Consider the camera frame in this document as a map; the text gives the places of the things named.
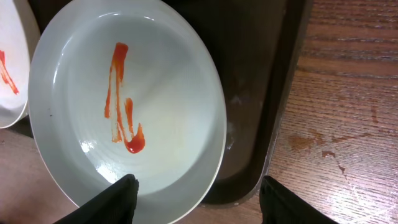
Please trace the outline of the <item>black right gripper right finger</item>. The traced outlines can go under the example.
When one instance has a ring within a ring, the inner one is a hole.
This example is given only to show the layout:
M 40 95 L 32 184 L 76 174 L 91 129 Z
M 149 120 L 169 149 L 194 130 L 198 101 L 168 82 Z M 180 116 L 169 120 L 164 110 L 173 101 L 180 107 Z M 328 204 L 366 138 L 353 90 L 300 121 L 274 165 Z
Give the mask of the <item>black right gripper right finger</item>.
M 259 203 L 263 224 L 336 224 L 269 175 L 262 178 Z

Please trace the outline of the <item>grey-white plate with ketchup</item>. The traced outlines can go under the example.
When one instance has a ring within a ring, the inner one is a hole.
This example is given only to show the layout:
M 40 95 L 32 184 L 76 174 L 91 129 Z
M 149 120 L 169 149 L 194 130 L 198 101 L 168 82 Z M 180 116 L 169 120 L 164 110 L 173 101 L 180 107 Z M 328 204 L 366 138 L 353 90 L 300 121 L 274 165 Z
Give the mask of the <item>grey-white plate with ketchup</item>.
M 126 174 L 134 223 L 174 223 L 221 165 L 226 106 L 198 34 L 162 1 L 72 1 L 30 65 L 29 115 L 53 180 L 78 207 Z

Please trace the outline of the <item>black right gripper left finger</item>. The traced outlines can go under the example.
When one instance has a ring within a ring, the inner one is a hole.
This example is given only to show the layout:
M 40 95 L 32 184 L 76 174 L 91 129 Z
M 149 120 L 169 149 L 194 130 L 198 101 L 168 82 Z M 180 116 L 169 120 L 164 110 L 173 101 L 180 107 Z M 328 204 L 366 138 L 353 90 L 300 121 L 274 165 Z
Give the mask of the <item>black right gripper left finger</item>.
M 127 174 L 58 224 L 123 223 L 131 224 L 137 205 L 139 181 Z

